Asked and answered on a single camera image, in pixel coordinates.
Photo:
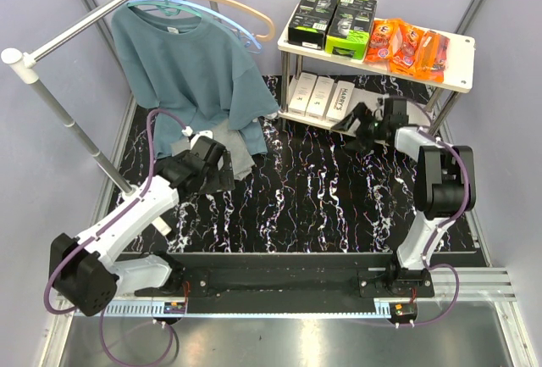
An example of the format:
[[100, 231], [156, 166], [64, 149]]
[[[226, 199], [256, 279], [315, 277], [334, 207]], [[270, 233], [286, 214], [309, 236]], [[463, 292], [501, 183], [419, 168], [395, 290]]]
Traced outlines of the white Harry's box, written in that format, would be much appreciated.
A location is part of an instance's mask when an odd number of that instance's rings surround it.
[[322, 120], [327, 112], [331, 93], [335, 80], [329, 77], [319, 76], [312, 90], [312, 95], [307, 104], [306, 116]]
[[338, 123], [346, 117], [354, 88], [355, 85], [350, 81], [338, 81], [336, 83], [325, 115], [326, 121]]

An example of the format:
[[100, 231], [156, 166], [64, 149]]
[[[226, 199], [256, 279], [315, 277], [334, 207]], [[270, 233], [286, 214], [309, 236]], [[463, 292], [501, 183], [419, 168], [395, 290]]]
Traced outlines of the long white cosmetic box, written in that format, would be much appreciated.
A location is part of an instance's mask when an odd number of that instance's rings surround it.
[[305, 115], [317, 79], [318, 76], [315, 74], [307, 72], [300, 73], [288, 105], [288, 111], [290, 113], [299, 114], [301, 116]]

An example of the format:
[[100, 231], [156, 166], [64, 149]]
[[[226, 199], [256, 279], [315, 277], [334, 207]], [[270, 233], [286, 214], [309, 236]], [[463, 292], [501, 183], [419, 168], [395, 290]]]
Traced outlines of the orange snack packet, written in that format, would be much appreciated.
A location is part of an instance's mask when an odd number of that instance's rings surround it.
[[377, 63], [391, 60], [399, 45], [398, 19], [378, 19], [373, 24], [364, 61]]
[[416, 55], [425, 31], [406, 22], [399, 23], [401, 44], [390, 61], [390, 72], [414, 76]]
[[442, 83], [447, 67], [450, 38], [436, 31], [426, 31], [415, 59], [415, 77], [422, 81]]

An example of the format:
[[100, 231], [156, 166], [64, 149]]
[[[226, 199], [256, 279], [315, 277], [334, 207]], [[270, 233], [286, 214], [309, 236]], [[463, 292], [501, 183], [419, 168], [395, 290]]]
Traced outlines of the black green razor box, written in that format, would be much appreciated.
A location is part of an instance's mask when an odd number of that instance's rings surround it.
[[325, 52], [363, 60], [377, 7], [377, 0], [340, 0], [326, 36]]

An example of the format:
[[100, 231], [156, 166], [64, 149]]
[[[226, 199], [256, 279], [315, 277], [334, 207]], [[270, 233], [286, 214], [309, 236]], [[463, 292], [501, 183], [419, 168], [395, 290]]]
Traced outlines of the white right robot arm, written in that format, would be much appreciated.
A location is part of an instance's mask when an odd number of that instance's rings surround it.
[[403, 243], [393, 253], [375, 286], [406, 296], [430, 286], [430, 260], [440, 239], [476, 202], [473, 150], [453, 146], [410, 122], [407, 107], [422, 107], [404, 97], [387, 97], [382, 113], [358, 103], [334, 131], [354, 131], [346, 147], [362, 151], [385, 142], [416, 163], [413, 200], [416, 215]]

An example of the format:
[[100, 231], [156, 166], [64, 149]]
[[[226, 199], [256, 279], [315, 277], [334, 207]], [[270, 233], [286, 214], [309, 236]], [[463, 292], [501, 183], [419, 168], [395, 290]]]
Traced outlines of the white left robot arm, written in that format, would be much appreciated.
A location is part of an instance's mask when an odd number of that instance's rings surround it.
[[56, 290], [74, 310], [94, 316], [117, 296], [146, 289], [176, 294], [184, 282], [179, 261], [166, 253], [131, 260], [120, 260], [120, 254], [177, 204], [234, 186], [230, 151], [198, 136], [189, 149], [159, 161], [150, 179], [97, 224], [75, 237], [62, 233], [53, 240], [44, 295]]

